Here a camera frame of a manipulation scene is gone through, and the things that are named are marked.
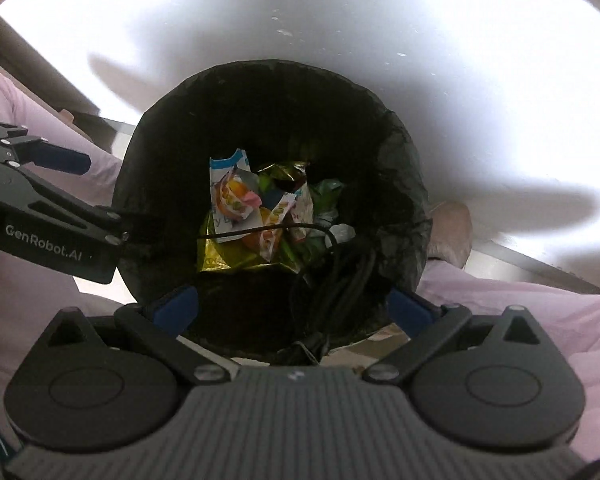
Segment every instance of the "black trash bag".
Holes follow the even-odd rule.
[[[296,275],[277,267],[196,272],[196,235],[210,209],[209,158],[243,148],[251,167],[306,161],[317,184],[337,178],[343,222],[378,252],[360,308],[332,333],[330,348],[390,323],[391,286],[413,291],[426,262],[430,220],[416,147],[400,119],[362,86],[284,60],[234,62],[184,81],[143,116],[126,152],[113,206],[164,216],[163,252],[120,263],[136,300],[149,304],[194,285],[200,314],[184,334],[225,355],[278,364],[298,338],[288,295]]]

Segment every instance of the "pink pants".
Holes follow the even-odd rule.
[[[0,121],[26,124],[33,135],[91,156],[89,173],[75,177],[35,169],[67,192],[90,203],[110,203],[120,161],[98,149],[37,106],[0,75]],[[435,304],[462,303],[476,314],[497,314],[525,305],[569,359],[584,383],[587,407],[573,443],[589,460],[600,457],[600,296],[584,296],[531,283],[480,280],[445,262],[427,264],[418,293]],[[81,306],[74,280],[0,253],[0,432],[12,444],[2,394],[30,346],[56,312]],[[83,307],[94,314],[93,307]]]

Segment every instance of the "black cable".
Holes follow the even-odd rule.
[[[289,291],[289,309],[292,320],[296,326],[296,332],[303,334],[304,337],[302,341],[296,342],[297,344],[286,354],[286,357],[283,358],[283,362],[284,364],[293,365],[299,364],[296,362],[298,360],[308,359],[311,361],[311,364],[314,364],[315,362],[320,361],[325,351],[328,351],[328,348],[325,348],[327,346],[326,342],[328,341],[328,331],[335,330],[350,314],[352,308],[358,304],[360,297],[364,293],[366,284],[371,277],[371,273],[374,270],[376,264],[376,251],[370,246],[353,248],[353,244],[347,244],[347,246],[352,248],[346,256],[340,256],[343,246],[338,243],[333,233],[329,231],[327,227],[310,223],[274,224],[232,231],[229,233],[199,235],[198,238],[203,240],[213,240],[216,238],[228,238],[236,235],[246,235],[262,231],[295,227],[316,229],[324,232],[325,236],[329,237],[331,241],[331,248],[323,256],[328,256],[329,254],[333,255],[331,272],[314,290],[314,295],[309,306],[309,314],[313,315],[313,319],[308,322],[306,327],[307,330],[298,326],[299,323],[295,313],[294,303],[296,296],[299,294],[299,287],[305,282],[307,273],[316,265],[316,263],[321,262],[322,258],[318,258],[305,265],[298,273],[298,276]],[[355,272],[338,279],[339,275],[354,262],[356,263]],[[306,355],[305,350],[308,349],[308,345],[306,346],[305,342],[307,341],[313,341],[314,346],[320,348],[317,350],[318,355],[312,354],[312,356],[315,357],[314,359],[309,359]]]

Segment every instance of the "screw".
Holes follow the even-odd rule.
[[[194,377],[205,383],[219,381],[224,378],[224,368],[218,365],[200,365],[193,372]]]
[[[369,370],[366,371],[369,378],[375,381],[393,381],[400,375],[398,368],[388,364],[372,365]]]
[[[122,243],[122,240],[114,235],[107,235],[104,239],[111,245],[120,245]]]

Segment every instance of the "person's leg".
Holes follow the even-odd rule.
[[[464,266],[471,247],[469,210],[456,203],[434,210],[432,216],[429,256],[445,261],[427,263],[417,292],[434,304],[461,303],[474,314],[499,314],[510,304],[528,308],[586,390],[586,408],[573,447],[589,460],[600,458],[600,296],[469,276],[456,268]]]
[[[2,74],[0,122],[26,125],[31,135],[87,153],[92,165],[83,176],[31,169],[85,202],[110,204],[121,161],[53,117]],[[101,305],[86,304],[71,276],[0,251],[0,433],[14,446],[17,440],[2,405],[4,389],[40,333],[66,306],[79,306],[88,316],[104,313]]]
[[[91,169],[85,175],[70,175],[31,166],[33,172],[69,194],[92,205],[110,205],[122,161],[98,148],[18,90],[0,74],[0,122],[24,125],[33,136],[86,153]]]

